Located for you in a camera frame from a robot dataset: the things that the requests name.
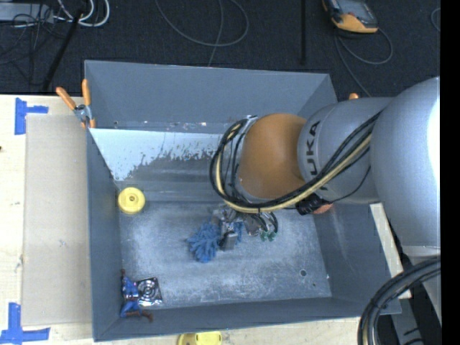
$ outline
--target yellow lid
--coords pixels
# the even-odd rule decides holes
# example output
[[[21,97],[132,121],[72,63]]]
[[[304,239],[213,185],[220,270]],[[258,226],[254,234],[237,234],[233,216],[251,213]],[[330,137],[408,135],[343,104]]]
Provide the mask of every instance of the yellow lid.
[[[178,345],[222,345],[219,331],[184,333],[178,339]]]
[[[137,188],[125,188],[118,196],[118,206],[124,213],[129,215],[138,213],[145,206],[144,193]]]
[[[195,342],[196,345],[221,345],[222,335],[219,331],[196,333]]]

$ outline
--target black floor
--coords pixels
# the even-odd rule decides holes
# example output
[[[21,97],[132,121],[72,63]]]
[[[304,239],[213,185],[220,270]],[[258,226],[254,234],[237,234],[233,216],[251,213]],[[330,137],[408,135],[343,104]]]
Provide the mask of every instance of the black floor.
[[[55,14],[60,9],[58,0],[14,1],[43,3]],[[63,4],[74,14],[81,1]],[[100,21],[106,12],[104,1],[94,3],[93,16]],[[107,23],[77,27],[46,89],[47,73],[71,23],[21,28],[0,22],[0,93],[53,93],[62,86],[79,96],[86,59],[328,73],[339,100],[352,92],[396,96],[440,75],[441,0],[367,3],[380,32],[339,39],[321,0],[305,0],[303,65],[301,0],[109,0]],[[20,17],[15,24],[21,24]],[[418,311],[422,307],[414,306]],[[385,323],[380,328],[393,340],[391,325]]]

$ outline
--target gray bin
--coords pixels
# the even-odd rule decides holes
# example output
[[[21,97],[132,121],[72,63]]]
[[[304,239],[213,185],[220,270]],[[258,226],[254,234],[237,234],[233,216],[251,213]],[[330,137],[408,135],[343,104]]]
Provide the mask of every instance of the gray bin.
[[[208,180],[219,136],[248,115],[307,119],[336,103],[327,74],[87,60],[85,77],[97,121],[86,134],[96,341],[360,316],[390,279],[363,205],[337,203],[310,216],[278,211],[274,241],[244,233],[209,263],[188,251],[185,240],[221,203]],[[197,148],[171,157],[182,144]],[[207,152],[197,155],[202,144]],[[141,213],[119,210],[126,186],[146,195]],[[146,308],[152,323],[119,317],[121,268],[132,280],[157,277],[163,303]],[[397,301],[385,310],[399,312]]]

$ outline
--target beige board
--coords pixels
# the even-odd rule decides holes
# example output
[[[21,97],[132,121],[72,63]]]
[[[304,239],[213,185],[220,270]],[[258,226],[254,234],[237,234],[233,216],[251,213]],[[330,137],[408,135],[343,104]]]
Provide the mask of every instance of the beige board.
[[[8,301],[22,304],[24,329],[43,328],[43,324],[51,326],[50,339],[40,343],[93,344],[88,239],[83,236],[87,230],[82,229],[87,223],[84,131],[57,96],[23,96],[29,106],[43,104],[49,106],[50,111],[47,115],[27,115],[27,134],[15,136],[12,129],[16,96],[0,97],[4,100],[4,112],[0,114],[1,161],[4,176],[8,174],[7,178],[0,180],[3,192],[8,190],[8,193],[0,190],[0,207],[4,217],[0,221],[2,304],[6,306]],[[74,99],[82,103],[81,98]],[[26,136],[27,152],[24,145]],[[25,170],[24,154],[27,154]],[[42,193],[46,193],[53,208],[41,206]],[[78,204],[81,208],[72,207]],[[400,271],[400,262],[388,233],[385,213],[375,208],[372,213],[376,222],[381,222],[377,223],[377,229],[384,251],[389,254],[390,270],[395,275]],[[24,241],[21,241],[22,230]],[[24,266],[20,255],[24,257]],[[87,281],[84,280],[84,285],[78,287],[84,277]],[[223,331],[222,334],[225,344],[355,344],[358,321],[358,318],[341,318],[237,329]],[[0,322],[1,328],[6,328],[7,313],[4,310],[0,310]],[[135,341],[110,341],[109,344],[173,345],[177,343],[177,338],[158,336]]]
[[[85,132],[27,115],[22,324],[91,322]]]

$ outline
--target blue cloth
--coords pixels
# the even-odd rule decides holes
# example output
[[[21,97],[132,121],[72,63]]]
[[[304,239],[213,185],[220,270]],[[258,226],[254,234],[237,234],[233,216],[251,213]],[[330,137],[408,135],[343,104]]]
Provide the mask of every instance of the blue cloth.
[[[220,236],[220,228],[217,225],[205,223],[192,237],[188,238],[187,243],[196,260],[202,263],[211,261],[219,248]]]

